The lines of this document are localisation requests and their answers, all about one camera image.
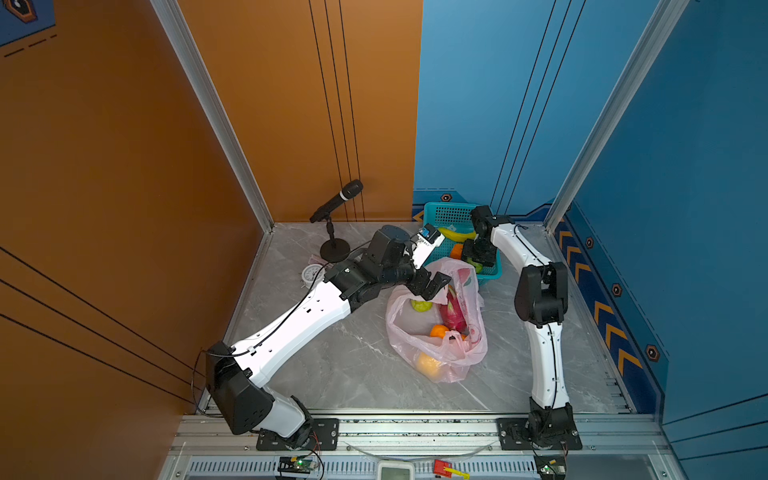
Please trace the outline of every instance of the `microphone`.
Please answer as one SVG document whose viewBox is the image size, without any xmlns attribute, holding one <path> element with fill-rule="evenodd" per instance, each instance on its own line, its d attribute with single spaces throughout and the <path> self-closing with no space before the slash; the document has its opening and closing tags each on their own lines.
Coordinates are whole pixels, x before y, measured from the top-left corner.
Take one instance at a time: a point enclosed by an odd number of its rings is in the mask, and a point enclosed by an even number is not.
<svg viewBox="0 0 768 480">
<path fill-rule="evenodd" d="M 360 180 L 352 180 L 341 189 L 339 193 L 333 196 L 332 199 L 324 203 L 317 211 L 310 217 L 310 223 L 319 222 L 330 218 L 331 212 L 342 206 L 347 200 L 352 200 L 360 192 L 362 192 L 362 182 Z"/>
</svg>

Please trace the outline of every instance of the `banana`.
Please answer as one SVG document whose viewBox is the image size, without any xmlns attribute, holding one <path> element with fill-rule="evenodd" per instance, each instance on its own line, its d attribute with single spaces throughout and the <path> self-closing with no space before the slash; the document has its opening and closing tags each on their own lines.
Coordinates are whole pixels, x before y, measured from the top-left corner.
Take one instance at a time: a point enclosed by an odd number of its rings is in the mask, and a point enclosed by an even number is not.
<svg viewBox="0 0 768 480">
<path fill-rule="evenodd" d="M 438 230 L 439 230 L 440 233 L 442 233 L 442 235 L 445 238 L 447 238 L 448 240 L 452 240 L 452 241 L 454 241 L 456 243 L 464 243 L 464 240 L 468 240 L 470 238 L 474 240 L 475 237 L 478 236 L 478 234 L 476 232 L 472 232 L 472 233 L 456 233 L 455 231 L 448 230 L 447 228 L 444 228 L 444 227 L 438 227 Z"/>
</svg>

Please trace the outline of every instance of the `basket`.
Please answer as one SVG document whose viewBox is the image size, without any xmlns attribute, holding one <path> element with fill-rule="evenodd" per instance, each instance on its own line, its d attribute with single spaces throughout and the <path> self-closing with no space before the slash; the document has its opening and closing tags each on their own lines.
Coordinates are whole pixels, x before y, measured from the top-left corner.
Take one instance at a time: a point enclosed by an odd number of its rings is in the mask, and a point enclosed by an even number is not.
<svg viewBox="0 0 768 480">
<path fill-rule="evenodd" d="M 475 204 L 454 204 L 451 202 L 429 202 L 424 205 L 424 224 L 430 223 L 433 227 L 445 227 L 455 230 L 458 233 L 470 233 L 475 230 L 472 226 L 472 219 L 469 213 L 477 205 Z M 429 255 L 427 263 L 434 262 L 437 259 L 448 257 L 451 254 L 456 242 L 448 240 L 442 241 L 440 247 L 435 248 Z M 502 276 L 502 254 L 496 250 L 496 264 L 492 267 L 484 266 L 482 273 L 478 273 L 478 285 L 482 285 L 489 280 L 496 280 Z"/>
</svg>

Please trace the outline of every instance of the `plastic bag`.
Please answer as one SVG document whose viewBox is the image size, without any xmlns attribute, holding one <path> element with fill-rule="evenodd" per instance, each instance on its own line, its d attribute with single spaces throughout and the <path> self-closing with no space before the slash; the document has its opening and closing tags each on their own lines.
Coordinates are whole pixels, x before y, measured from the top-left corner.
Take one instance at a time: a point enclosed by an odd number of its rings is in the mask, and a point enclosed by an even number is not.
<svg viewBox="0 0 768 480">
<path fill-rule="evenodd" d="M 461 260 L 441 258 L 426 266 L 431 273 L 449 275 L 456 290 L 469 335 L 448 332 L 443 338 L 429 336 L 432 327 L 442 324 L 439 308 L 433 305 L 426 312 L 416 312 L 411 300 L 423 301 L 405 286 L 397 286 L 386 307 L 386 329 L 389 343 L 410 366 L 433 382 L 458 382 L 466 378 L 469 367 L 479 363 L 488 352 L 485 326 L 480 309 L 483 299 L 478 293 L 475 268 Z M 448 303 L 446 288 L 432 299 L 433 303 Z"/>
</svg>

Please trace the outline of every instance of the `black mounting plate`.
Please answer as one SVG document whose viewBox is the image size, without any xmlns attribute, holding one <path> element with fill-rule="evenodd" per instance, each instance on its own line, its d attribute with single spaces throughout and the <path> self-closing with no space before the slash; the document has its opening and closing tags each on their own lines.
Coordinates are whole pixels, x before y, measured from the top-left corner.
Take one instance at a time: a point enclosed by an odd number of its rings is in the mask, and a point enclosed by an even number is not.
<svg viewBox="0 0 768 480">
<path fill-rule="evenodd" d="M 339 419 L 312 419 L 312 432 L 317 435 L 320 443 L 319 450 L 328 452 L 336 450 L 336 441 L 339 438 Z M 292 449 L 286 445 L 283 438 L 270 430 L 259 430 L 259 439 L 256 442 L 256 450 L 260 452 L 285 452 L 293 450 L 314 450 L 315 437 L 310 435 L 310 440 L 300 449 Z"/>
<path fill-rule="evenodd" d="M 540 447 L 534 447 L 531 442 L 531 434 L 528 432 L 528 419 L 496 419 L 496 429 L 498 430 L 498 440 L 502 444 L 502 450 L 536 450 L 541 451 Z M 568 450 L 581 450 L 581 438 L 576 435 L 562 435 L 559 440 L 565 442 Z M 552 447 L 545 450 L 562 450 L 560 442 L 553 442 Z"/>
</svg>

